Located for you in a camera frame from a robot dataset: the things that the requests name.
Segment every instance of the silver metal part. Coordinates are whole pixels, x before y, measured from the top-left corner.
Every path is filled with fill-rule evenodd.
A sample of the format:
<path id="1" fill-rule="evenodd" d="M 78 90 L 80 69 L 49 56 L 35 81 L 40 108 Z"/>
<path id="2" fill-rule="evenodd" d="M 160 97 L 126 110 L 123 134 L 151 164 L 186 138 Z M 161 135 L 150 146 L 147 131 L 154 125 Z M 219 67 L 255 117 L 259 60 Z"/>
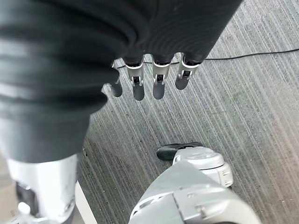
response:
<path id="1" fill-rule="evenodd" d="M 199 67 L 199 64 L 196 65 L 187 65 L 184 63 L 184 56 L 182 55 L 182 59 L 179 62 L 178 67 L 178 77 L 182 79 L 183 77 L 186 77 L 187 80 L 189 80 L 192 75 L 195 73 L 196 69 Z"/>
<path id="2" fill-rule="evenodd" d="M 158 84 L 158 80 L 161 80 L 159 76 L 163 76 L 162 85 L 165 84 L 166 78 L 168 76 L 169 67 L 170 64 L 159 65 L 153 61 L 153 78 L 154 78 L 154 83 L 156 85 Z"/>
<path id="3" fill-rule="evenodd" d="M 129 66 L 126 65 L 127 71 L 128 71 L 128 77 L 132 83 L 133 86 L 135 85 L 143 85 L 143 61 L 138 66 Z"/>
<path id="4" fill-rule="evenodd" d="M 221 222 L 261 223 L 254 211 L 235 193 L 198 172 L 187 161 L 180 161 L 149 186 L 133 209 L 129 224 Z"/>
<path id="5" fill-rule="evenodd" d="M 75 206 L 77 155 L 62 160 L 25 163 L 8 159 L 17 184 L 19 211 L 27 223 L 61 224 Z"/>
<path id="6" fill-rule="evenodd" d="M 177 151 L 172 164 L 187 161 L 196 169 L 216 181 L 223 187 L 234 183 L 230 165 L 226 163 L 220 153 L 206 147 L 190 147 Z"/>

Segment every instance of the striped carpet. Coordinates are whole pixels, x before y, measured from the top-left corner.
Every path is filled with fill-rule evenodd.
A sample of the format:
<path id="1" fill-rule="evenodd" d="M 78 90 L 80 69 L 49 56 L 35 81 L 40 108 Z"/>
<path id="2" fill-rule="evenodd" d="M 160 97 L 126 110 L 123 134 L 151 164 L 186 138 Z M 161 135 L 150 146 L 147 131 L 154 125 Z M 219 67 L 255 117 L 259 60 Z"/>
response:
<path id="1" fill-rule="evenodd" d="M 298 0 L 246 0 L 208 57 L 290 50 L 299 48 L 298 37 Z M 183 91 L 175 88 L 173 65 L 159 101 L 146 64 L 141 102 L 119 69 L 124 93 L 114 98 L 103 90 L 109 102 L 91 117 L 78 171 L 98 223 L 128 222 L 145 189 L 170 166 L 156 157 L 158 147 L 200 141 L 232 165 L 234 191 L 262 223 L 298 224 L 298 63 L 299 52 L 204 61 Z"/>

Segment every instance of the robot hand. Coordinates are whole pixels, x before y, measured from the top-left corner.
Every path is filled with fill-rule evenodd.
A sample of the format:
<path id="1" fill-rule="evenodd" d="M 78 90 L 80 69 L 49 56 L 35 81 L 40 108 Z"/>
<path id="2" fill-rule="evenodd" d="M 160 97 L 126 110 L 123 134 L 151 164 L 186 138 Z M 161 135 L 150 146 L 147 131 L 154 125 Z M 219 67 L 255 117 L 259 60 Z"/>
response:
<path id="1" fill-rule="evenodd" d="M 157 155 L 173 155 L 173 164 L 145 191 L 129 224 L 261 224 L 229 189 L 233 176 L 220 153 L 194 142 L 161 147 Z"/>
<path id="2" fill-rule="evenodd" d="M 1 0 L 0 150 L 32 223 L 63 223 L 74 206 L 77 153 L 90 114 L 111 84 L 121 94 L 123 58 L 136 100 L 143 55 L 153 57 L 153 95 L 164 95 L 173 55 L 184 89 L 241 0 Z"/>

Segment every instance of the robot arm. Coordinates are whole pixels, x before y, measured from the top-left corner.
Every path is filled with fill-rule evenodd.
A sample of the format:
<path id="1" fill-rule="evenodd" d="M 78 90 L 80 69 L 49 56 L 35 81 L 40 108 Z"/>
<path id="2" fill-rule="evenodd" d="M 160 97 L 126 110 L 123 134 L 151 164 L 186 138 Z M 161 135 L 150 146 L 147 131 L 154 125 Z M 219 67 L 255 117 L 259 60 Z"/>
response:
<path id="1" fill-rule="evenodd" d="M 184 89 L 241 0 L 0 0 L 0 150 L 29 222 L 62 223 L 74 202 L 77 156 L 90 114 L 121 95 L 122 57 L 136 100 L 143 55 L 153 57 L 153 96 L 164 95 L 182 53 Z"/>

